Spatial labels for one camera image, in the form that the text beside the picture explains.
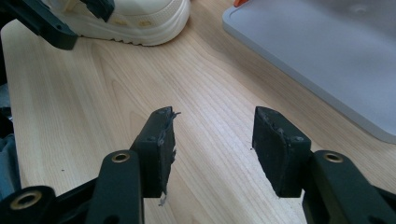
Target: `gray plastic tray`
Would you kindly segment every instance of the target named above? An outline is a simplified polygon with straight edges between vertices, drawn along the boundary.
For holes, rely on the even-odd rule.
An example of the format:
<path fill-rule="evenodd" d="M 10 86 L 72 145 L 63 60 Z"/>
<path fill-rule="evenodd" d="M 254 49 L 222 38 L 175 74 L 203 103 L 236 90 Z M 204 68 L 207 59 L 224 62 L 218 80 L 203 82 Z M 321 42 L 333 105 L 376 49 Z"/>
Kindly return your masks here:
<path fill-rule="evenodd" d="M 396 1 L 249 0 L 223 28 L 380 140 L 396 144 Z"/>

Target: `shoe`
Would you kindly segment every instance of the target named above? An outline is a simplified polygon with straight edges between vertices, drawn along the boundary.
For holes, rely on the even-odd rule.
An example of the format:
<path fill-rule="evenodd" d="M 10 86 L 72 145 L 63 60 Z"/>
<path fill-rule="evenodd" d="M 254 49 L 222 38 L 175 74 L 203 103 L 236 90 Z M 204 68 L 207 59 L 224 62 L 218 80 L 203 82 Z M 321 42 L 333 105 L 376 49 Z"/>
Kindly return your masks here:
<path fill-rule="evenodd" d="M 190 0 L 114 0 L 109 20 L 97 19 L 78 0 L 42 0 L 77 35 L 155 46 L 177 36 L 190 16 Z"/>

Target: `black plastic bracket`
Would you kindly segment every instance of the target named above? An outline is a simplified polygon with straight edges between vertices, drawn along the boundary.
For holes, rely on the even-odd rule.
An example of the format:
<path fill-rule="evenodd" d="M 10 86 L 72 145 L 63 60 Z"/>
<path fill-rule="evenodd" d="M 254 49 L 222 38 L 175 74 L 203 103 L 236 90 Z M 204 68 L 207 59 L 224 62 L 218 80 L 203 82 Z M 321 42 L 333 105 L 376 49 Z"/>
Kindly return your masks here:
<path fill-rule="evenodd" d="M 81 0 L 87 5 L 87 9 L 96 17 L 108 21 L 113 13 L 114 0 Z"/>
<path fill-rule="evenodd" d="M 41 0 L 0 0 L 0 7 L 58 49 L 72 49 L 78 36 Z"/>
<path fill-rule="evenodd" d="M 154 111 L 132 150 L 108 154 L 97 178 L 59 197 L 46 186 L 9 195 L 0 202 L 0 223 L 144 223 L 143 199 L 166 193 L 176 115 L 171 106 Z"/>
<path fill-rule="evenodd" d="M 373 187 L 344 155 L 311 141 L 279 112 L 256 107 L 253 148 L 277 196 L 301 196 L 308 223 L 396 223 L 396 196 Z"/>

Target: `blue fabric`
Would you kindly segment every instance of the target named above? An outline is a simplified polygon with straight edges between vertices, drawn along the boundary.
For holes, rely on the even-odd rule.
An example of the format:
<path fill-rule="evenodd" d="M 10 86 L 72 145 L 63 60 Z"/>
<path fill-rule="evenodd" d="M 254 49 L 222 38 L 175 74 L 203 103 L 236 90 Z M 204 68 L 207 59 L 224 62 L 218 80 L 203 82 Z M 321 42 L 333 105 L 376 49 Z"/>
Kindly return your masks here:
<path fill-rule="evenodd" d="M 14 134 L 0 138 L 0 201 L 21 189 Z"/>

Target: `wood grain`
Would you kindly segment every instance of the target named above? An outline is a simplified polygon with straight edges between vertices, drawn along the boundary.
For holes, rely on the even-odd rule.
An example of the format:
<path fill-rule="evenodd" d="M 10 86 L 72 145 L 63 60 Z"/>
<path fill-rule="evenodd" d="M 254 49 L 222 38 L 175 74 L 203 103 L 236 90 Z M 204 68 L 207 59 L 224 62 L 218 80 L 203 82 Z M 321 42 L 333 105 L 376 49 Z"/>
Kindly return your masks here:
<path fill-rule="evenodd" d="M 345 154 L 396 192 L 396 146 L 364 132 L 226 34 L 229 0 L 191 0 L 173 41 L 140 47 L 80 38 L 59 50 L 17 21 L 2 30 L 24 186 L 57 194 L 98 175 L 129 148 L 149 114 L 171 105 L 177 160 L 165 206 L 146 200 L 147 223 L 305 223 L 302 199 L 279 199 L 251 148 L 256 105 L 272 107 L 313 141 Z"/>

